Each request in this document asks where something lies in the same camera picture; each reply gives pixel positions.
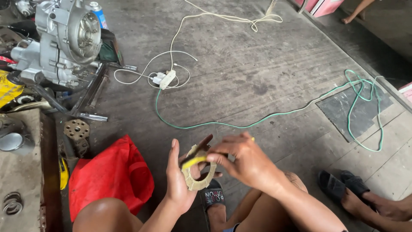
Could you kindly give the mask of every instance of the white extension socket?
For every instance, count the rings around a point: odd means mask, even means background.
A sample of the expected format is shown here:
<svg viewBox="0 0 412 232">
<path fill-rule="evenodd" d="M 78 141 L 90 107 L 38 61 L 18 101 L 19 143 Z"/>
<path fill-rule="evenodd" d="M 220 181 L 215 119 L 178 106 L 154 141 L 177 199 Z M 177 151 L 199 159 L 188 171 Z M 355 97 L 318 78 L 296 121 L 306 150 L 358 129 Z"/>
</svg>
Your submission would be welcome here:
<svg viewBox="0 0 412 232">
<path fill-rule="evenodd" d="M 172 80 L 176 77 L 176 71 L 171 70 L 161 81 L 160 81 L 160 88 L 162 90 L 166 89 L 166 87 L 172 82 Z"/>
</svg>

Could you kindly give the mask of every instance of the red plastic bag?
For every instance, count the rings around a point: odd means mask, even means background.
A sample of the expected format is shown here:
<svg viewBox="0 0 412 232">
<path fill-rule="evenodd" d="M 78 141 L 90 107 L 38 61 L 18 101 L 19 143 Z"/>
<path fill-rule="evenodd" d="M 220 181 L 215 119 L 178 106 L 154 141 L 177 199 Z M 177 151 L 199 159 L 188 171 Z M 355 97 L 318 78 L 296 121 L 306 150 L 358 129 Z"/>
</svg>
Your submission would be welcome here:
<svg viewBox="0 0 412 232">
<path fill-rule="evenodd" d="M 93 159 L 80 159 L 69 180 L 72 222 L 92 201 L 114 197 L 136 215 L 152 196 L 155 184 L 142 155 L 128 135 Z"/>
</svg>

